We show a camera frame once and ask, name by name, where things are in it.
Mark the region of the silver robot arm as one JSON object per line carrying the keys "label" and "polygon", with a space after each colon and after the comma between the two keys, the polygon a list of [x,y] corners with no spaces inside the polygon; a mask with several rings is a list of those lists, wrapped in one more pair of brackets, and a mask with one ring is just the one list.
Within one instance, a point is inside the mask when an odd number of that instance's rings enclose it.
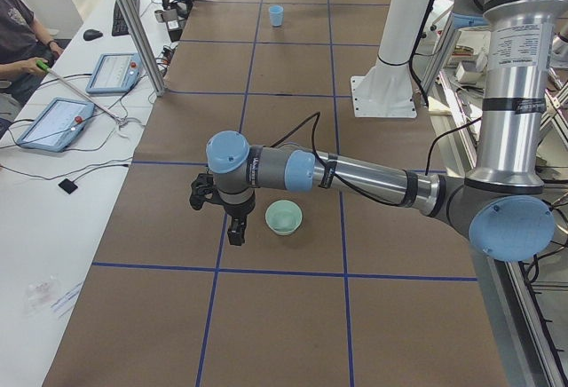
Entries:
{"label": "silver robot arm", "polygon": [[373,201],[414,208],[467,238],[496,260],[525,260],[544,250],[556,231],[536,175],[540,120],[557,18],[567,0],[454,0],[458,27],[492,28],[480,137],[474,168],[464,178],[417,174],[278,142],[252,146],[222,131],[206,147],[208,201],[231,218],[233,245],[244,241],[259,187],[308,191],[346,187]]}

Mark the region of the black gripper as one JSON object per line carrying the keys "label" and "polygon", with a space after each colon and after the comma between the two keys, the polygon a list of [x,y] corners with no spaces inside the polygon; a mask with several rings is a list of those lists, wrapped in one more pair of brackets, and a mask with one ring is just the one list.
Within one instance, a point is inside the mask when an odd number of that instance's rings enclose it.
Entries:
{"label": "black gripper", "polygon": [[225,212],[233,221],[238,220],[240,225],[231,225],[227,231],[229,243],[233,246],[242,246],[245,243],[245,229],[247,217],[254,210],[256,195],[254,191],[241,193],[220,193]]}

